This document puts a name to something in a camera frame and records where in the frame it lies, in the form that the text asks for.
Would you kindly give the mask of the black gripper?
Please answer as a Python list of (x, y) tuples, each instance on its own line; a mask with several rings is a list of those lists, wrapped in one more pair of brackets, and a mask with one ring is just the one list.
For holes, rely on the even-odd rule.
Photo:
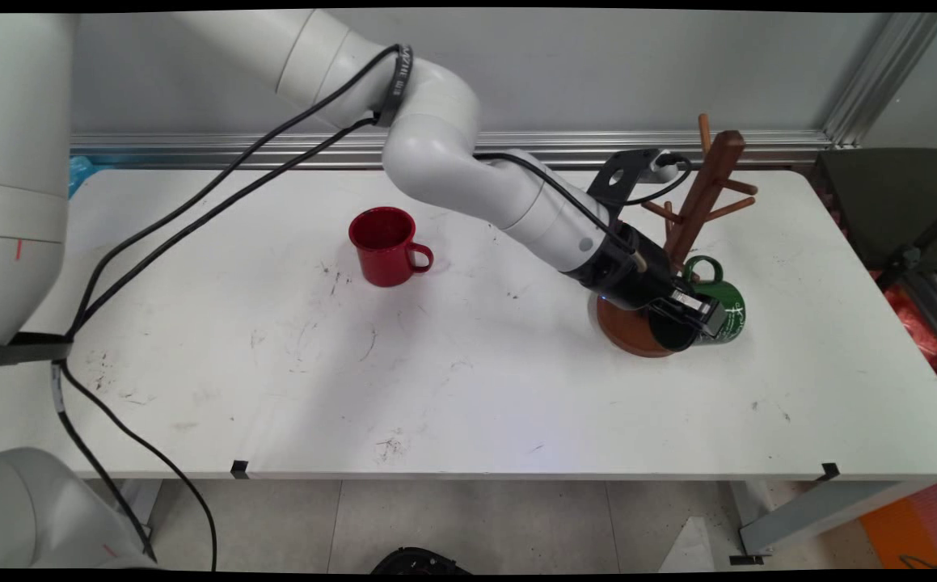
[(697, 340), (728, 339), (728, 288), (677, 290), (663, 247), (630, 225), (615, 234), (630, 250), (606, 239), (576, 268), (576, 280), (621, 310), (646, 308), (658, 327), (685, 327)]

